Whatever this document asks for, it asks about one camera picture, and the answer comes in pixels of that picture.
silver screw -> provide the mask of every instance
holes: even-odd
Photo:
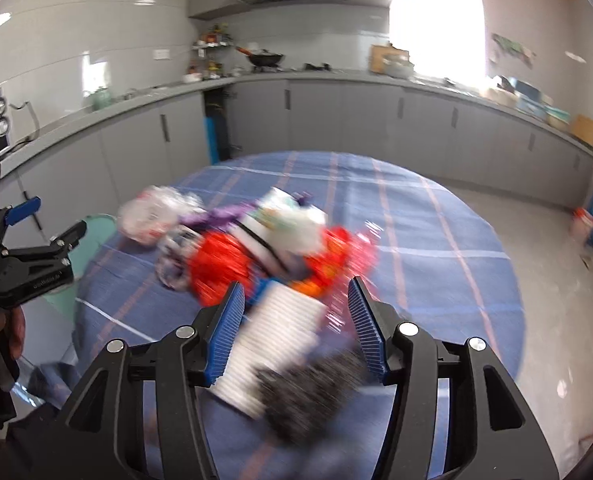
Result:
[[[480,352],[481,350],[485,350],[485,347],[487,346],[485,344],[485,341],[483,339],[481,339],[480,337],[473,337],[472,339],[470,339],[469,344],[477,352]]]
[[[194,329],[191,326],[180,326],[176,335],[179,339],[190,339],[194,335]]]
[[[419,333],[419,327],[414,323],[401,323],[399,325],[399,332],[403,335],[413,336]]]
[[[113,339],[108,343],[106,349],[111,354],[115,354],[116,352],[121,352],[124,346],[125,345],[123,345],[123,341],[121,341],[121,339]]]

gray floor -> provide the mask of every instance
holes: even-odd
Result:
[[[519,281],[526,341],[518,384],[561,474],[593,440],[593,260],[568,236],[570,215],[451,188],[496,230]]]

power outlet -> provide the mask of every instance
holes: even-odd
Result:
[[[169,48],[155,48],[152,52],[152,56],[155,59],[170,59],[170,49]]]

frying pan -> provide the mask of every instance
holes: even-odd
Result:
[[[284,58],[283,54],[272,54],[267,50],[263,50],[260,54],[253,54],[240,46],[236,49],[242,54],[245,54],[254,66],[278,66]]]

round table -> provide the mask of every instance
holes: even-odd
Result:
[[[380,300],[409,311],[435,338],[462,343],[482,336],[516,377],[525,323],[510,259],[492,227],[451,192],[379,160],[323,152],[229,160],[177,187],[198,194],[211,208],[258,199],[272,186],[310,192],[330,224],[352,231],[366,221],[379,225],[384,232],[370,278]],[[74,343],[80,370],[111,338],[143,344],[192,322],[198,302],[158,282],[156,256],[119,234],[96,254],[79,292]],[[330,331],[321,340],[335,344]],[[430,478],[443,470],[447,393],[441,383]],[[393,387],[365,387],[336,416],[326,438],[307,449],[274,444],[262,420],[250,420],[210,394],[202,396],[201,409],[222,480],[368,480],[393,396]]]

